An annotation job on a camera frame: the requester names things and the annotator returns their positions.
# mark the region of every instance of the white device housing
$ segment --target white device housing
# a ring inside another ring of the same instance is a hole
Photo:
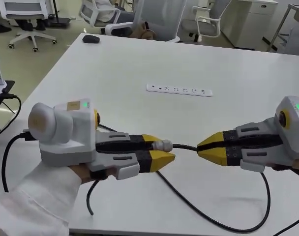
[[[278,124],[277,129],[281,137],[286,137],[291,150],[299,155],[299,97],[285,97],[276,109],[277,117],[282,111],[285,112],[286,122],[289,125],[288,127],[282,127]]]
[[[48,165],[77,165],[95,158],[95,111],[89,99],[54,108],[37,103],[28,123],[31,135],[39,140],[42,161]]]

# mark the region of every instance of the chair armrest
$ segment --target chair armrest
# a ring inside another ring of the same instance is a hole
[[[176,36],[175,38],[173,38],[172,40],[169,40],[167,42],[169,43],[178,43],[180,41],[180,38],[178,36]]]
[[[117,9],[117,8],[98,9],[98,11],[99,11],[99,12],[102,12],[102,11],[114,11],[115,14],[116,14],[116,17],[115,17],[115,19],[114,19],[114,21],[113,21],[113,24],[116,24],[116,23],[117,23],[117,21],[118,21],[118,19],[119,19],[119,16],[120,16],[120,14],[121,14],[121,11],[120,11],[119,9]]]
[[[119,23],[119,24],[108,24],[105,27],[105,34],[111,36],[111,32],[113,30],[126,28],[126,27],[132,28],[132,25],[133,25],[133,22],[124,22],[124,23]]]
[[[200,7],[200,6],[193,6],[191,8],[191,12],[194,13],[195,11],[210,11],[210,8],[204,8],[204,7]]]
[[[216,32],[216,36],[213,36],[213,37],[218,37],[218,36],[220,35],[220,18],[219,18],[219,19],[213,19],[213,18],[204,17],[204,16],[199,16],[199,17],[197,17],[196,22],[197,22],[197,26],[198,26],[198,34],[199,34],[199,35],[201,35],[201,33],[200,33],[200,26],[199,26],[199,20],[200,20],[200,19],[215,22],[217,32]]]
[[[205,17],[205,16],[199,16],[199,17],[197,17],[197,21],[199,21],[199,19],[208,20],[208,21],[214,21],[214,22],[219,22],[220,21],[220,18],[219,19],[213,19],[213,18],[209,18],[209,17]]]

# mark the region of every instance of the yellow knob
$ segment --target yellow knob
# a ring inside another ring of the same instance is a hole
[[[100,116],[96,109],[94,109],[94,112],[95,112],[95,129],[97,129],[100,123]]]

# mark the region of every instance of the white table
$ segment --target white table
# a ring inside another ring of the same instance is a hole
[[[84,44],[83,36],[26,100],[19,119],[0,136],[0,164],[5,145],[27,127],[36,102],[54,106],[90,97],[104,125],[197,145],[216,131],[273,116],[285,95],[299,96],[296,56],[102,35],[99,44]],[[146,83],[211,89],[214,97],[146,92]],[[175,150],[175,154],[176,161],[162,173],[199,209],[237,228],[252,227],[262,219],[267,197],[258,173],[220,167],[191,151]],[[39,160],[36,142],[15,143],[7,164],[9,187]],[[271,212],[252,236],[270,236],[299,218],[299,177],[269,169],[266,175]],[[157,174],[121,181],[110,178],[98,184],[91,196],[93,217],[85,204],[89,187],[80,188],[69,225],[74,232],[233,235],[197,216]],[[299,225],[284,235],[299,236]]]

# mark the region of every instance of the power outlet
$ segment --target power outlet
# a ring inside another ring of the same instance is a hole
[[[174,93],[174,94],[185,94],[194,96],[204,96],[213,97],[213,92],[210,89],[201,88],[187,88],[187,87],[177,87],[177,86],[162,86],[147,84],[146,90],[149,92],[164,92],[164,93]]]

